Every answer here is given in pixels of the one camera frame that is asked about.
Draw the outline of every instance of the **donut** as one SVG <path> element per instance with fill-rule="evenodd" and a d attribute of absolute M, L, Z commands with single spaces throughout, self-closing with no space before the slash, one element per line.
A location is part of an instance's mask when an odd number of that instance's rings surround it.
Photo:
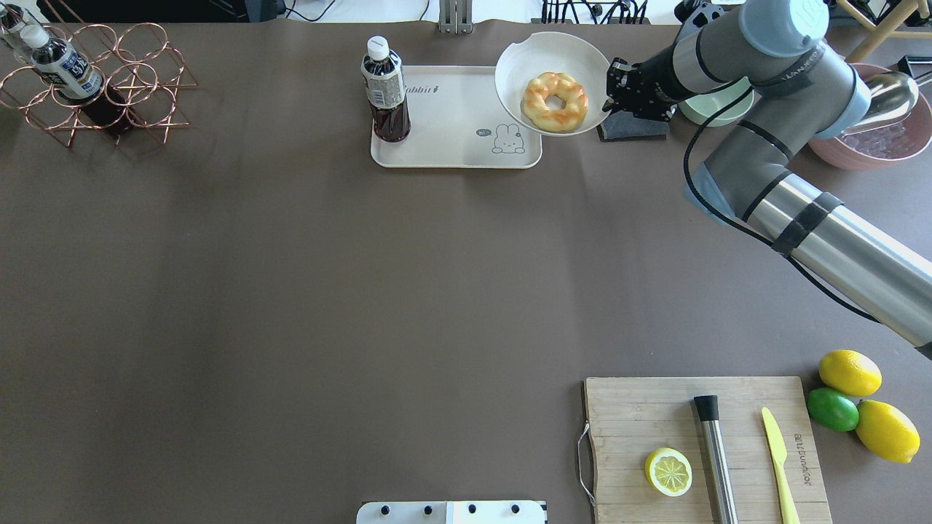
<path fill-rule="evenodd" d="M 562 109 L 547 105 L 547 97 L 551 95 L 563 101 Z M 589 97 L 576 78 L 566 73 L 547 72 L 528 82 L 521 110 L 544 131 L 573 131 L 583 124 L 589 112 Z"/>

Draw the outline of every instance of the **green lime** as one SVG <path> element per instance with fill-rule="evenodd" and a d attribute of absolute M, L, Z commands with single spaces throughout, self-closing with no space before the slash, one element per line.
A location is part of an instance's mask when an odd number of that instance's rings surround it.
<path fill-rule="evenodd" d="M 814 421 L 835 431 L 855 429 L 860 418 L 855 403 L 831 388 L 818 388 L 809 392 L 806 407 Z"/>

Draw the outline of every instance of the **cutting board handle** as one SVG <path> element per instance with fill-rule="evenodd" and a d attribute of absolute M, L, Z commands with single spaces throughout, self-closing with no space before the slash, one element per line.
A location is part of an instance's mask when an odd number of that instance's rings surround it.
<path fill-rule="evenodd" d="M 583 468 L 583 456 L 582 456 L 583 455 L 583 439 L 585 439 L 585 437 L 589 435 L 589 429 L 590 429 L 589 421 L 586 421 L 585 425 L 582 427 L 582 433 L 580 434 L 580 437 L 576 440 L 576 469 L 580 474 L 580 486 L 582 486 L 582 490 L 585 491 L 586 496 L 589 497 L 589 504 L 595 508 L 596 497 L 595 495 L 592 494 L 592 491 L 588 487 L 586 487 L 585 481 L 583 480 L 583 469 L 582 469 Z"/>

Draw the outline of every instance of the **robotic arm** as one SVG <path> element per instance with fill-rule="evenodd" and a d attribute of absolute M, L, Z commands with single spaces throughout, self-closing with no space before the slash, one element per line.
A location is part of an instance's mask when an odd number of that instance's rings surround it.
<path fill-rule="evenodd" d="M 676 103 L 746 76 L 760 99 L 692 175 L 700 194 L 932 359 L 932 263 L 786 167 L 870 108 L 823 41 L 828 25 L 822 0 L 747 0 L 644 63 L 615 59 L 603 110 L 669 120 Z"/>

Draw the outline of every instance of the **bunny illustration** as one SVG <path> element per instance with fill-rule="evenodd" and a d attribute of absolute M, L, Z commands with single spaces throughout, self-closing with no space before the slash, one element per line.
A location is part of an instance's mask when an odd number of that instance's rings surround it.
<path fill-rule="evenodd" d="M 499 124 L 495 128 L 495 144 L 492 153 L 524 153 L 524 139 L 516 124 Z"/>

